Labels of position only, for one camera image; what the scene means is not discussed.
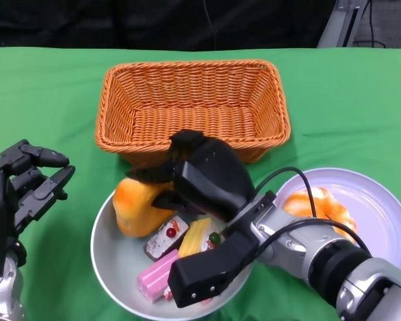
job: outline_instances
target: black cable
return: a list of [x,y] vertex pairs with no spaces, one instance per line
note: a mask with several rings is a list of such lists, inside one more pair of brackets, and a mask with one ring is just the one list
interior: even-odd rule
[[368,5],[370,4],[370,1],[371,1],[371,0],[368,0],[368,1],[367,1],[366,6],[364,7],[364,10],[362,11],[361,18],[364,16],[364,13],[366,12],[366,9],[367,9]]
[[257,196],[259,191],[274,177],[277,175],[284,173],[284,172],[296,172],[298,175],[300,175],[301,179],[303,179],[303,182],[305,183],[306,189],[307,189],[307,194],[309,195],[309,201],[310,201],[310,206],[312,208],[312,215],[313,217],[316,217],[316,209],[315,209],[315,202],[313,201],[313,195],[312,195],[312,190],[310,188],[309,181],[307,180],[307,177],[304,175],[304,173],[299,170],[296,167],[284,167],[283,169],[278,169],[277,171],[271,173],[268,177],[263,179],[261,183],[257,186],[254,192],[254,197]]
[[[359,43],[370,43],[370,42],[372,42],[372,41],[371,40],[355,40],[354,44],[356,44],[358,46]],[[378,40],[374,40],[374,43],[377,43],[377,44],[383,46],[383,48],[386,49],[386,44],[385,43],[383,43],[381,41],[378,41]]]
[[217,50],[217,33],[215,32],[213,23],[211,22],[211,19],[209,18],[208,9],[207,9],[207,0],[203,0],[203,9],[205,11],[205,15],[207,16],[209,27],[210,27],[211,31],[213,32],[214,51],[216,51]]
[[372,32],[372,48],[374,48],[374,31],[373,31],[373,1],[369,0],[370,2],[370,30]]
[[296,221],[294,223],[291,223],[291,224],[281,228],[280,230],[276,231],[271,236],[269,236],[266,239],[266,241],[263,244],[261,244],[261,246],[257,250],[256,258],[259,257],[269,245],[271,245],[274,241],[279,239],[284,233],[288,233],[295,229],[299,229],[300,227],[307,227],[307,226],[312,226],[312,225],[331,225],[331,226],[337,227],[339,229],[342,229],[347,234],[349,234],[364,251],[366,251],[368,254],[371,255],[370,251],[368,251],[367,245],[361,240],[361,238],[354,231],[352,231],[346,225],[343,225],[343,224],[335,222],[335,221],[330,221],[328,219],[304,219],[301,221]]

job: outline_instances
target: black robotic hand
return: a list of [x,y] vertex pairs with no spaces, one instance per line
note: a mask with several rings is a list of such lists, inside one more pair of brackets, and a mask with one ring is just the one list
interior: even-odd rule
[[166,162],[126,175],[143,183],[174,183],[173,191],[157,196],[154,207],[231,221],[255,191],[241,159],[228,144],[201,132],[181,130],[170,139]]
[[[49,178],[37,167],[63,168]],[[25,264],[27,254],[19,234],[57,199],[67,199],[63,187],[75,170],[65,155],[32,146],[27,140],[0,153],[0,276],[9,250],[16,254],[19,267]]]
[[127,175],[143,183],[173,182],[173,191],[159,194],[152,205],[189,214],[210,213],[231,222],[217,248],[176,260],[168,284],[179,308],[219,295],[255,259],[258,239],[249,224],[257,208],[269,206],[271,193],[253,200],[255,188],[236,152],[225,142],[201,132],[181,130],[171,138],[168,160],[159,167],[138,169]]

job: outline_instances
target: white bowl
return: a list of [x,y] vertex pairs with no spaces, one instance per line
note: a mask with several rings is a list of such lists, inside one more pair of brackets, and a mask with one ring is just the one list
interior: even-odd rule
[[153,263],[143,250],[148,237],[127,237],[119,230],[112,204],[113,194],[106,199],[96,217],[91,236],[91,259],[103,289],[127,311],[151,320],[194,320],[225,305],[247,281],[251,266],[246,267],[220,296],[208,304],[198,303],[181,309],[172,300],[151,304],[136,287],[138,274]]

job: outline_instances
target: white plate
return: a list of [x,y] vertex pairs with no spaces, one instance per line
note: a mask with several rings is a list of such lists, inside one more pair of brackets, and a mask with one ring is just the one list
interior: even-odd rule
[[208,304],[177,308],[174,301],[151,304],[137,289],[138,274],[153,262],[143,250],[148,237],[126,237],[119,230],[112,193],[102,205],[91,236],[91,259],[95,274],[108,295],[127,311],[151,320],[194,320],[225,305],[243,286],[251,273],[246,267],[230,286]]
[[[358,235],[374,257],[401,269],[401,203],[375,180],[347,169],[322,168],[304,172],[311,187],[324,187],[348,209]],[[275,204],[282,207],[294,192],[305,189],[299,175],[278,191]]]

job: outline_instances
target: toy food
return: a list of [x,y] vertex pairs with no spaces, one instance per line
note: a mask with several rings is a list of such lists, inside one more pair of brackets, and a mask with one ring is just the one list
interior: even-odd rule
[[126,178],[116,187],[113,206],[123,234],[147,236],[157,230],[175,211],[157,209],[151,203],[156,196],[172,188],[172,183],[144,184]]
[[172,299],[172,292],[171,292],[171,288],[169,286],[167,286],[165,291],[163,291],[163,296],[165,297],[166,301],[169,301]]
[[179,216],[174,216],[168,223],[148,240],[144,252],[153,261],[157,261],[173,249],[178,249],[188,225]]
[[166,295],[169,271],[177,259],[178,250],[174,249],[138,276],[136,286],[147,300],[153,303]]
[[193,255],[212,249],[221,242],[219,228],[211,218],[200,219],[192,222],[186,236],[182,240],[179,257]]
[[[356,232],[356,222],[350,217],[349,211],[327,190],[321,187],[313,187],[313,200],[315,203],[316,215],[319,219],[331,219],[342,223]],[[288,213],[299,217],[311,217],[312,210],[309,202],[307,191],[294,192],[285,202],[283,207]],[[355,243],[355,240],[345,231],[334,228],[337,233],[347,237]]]

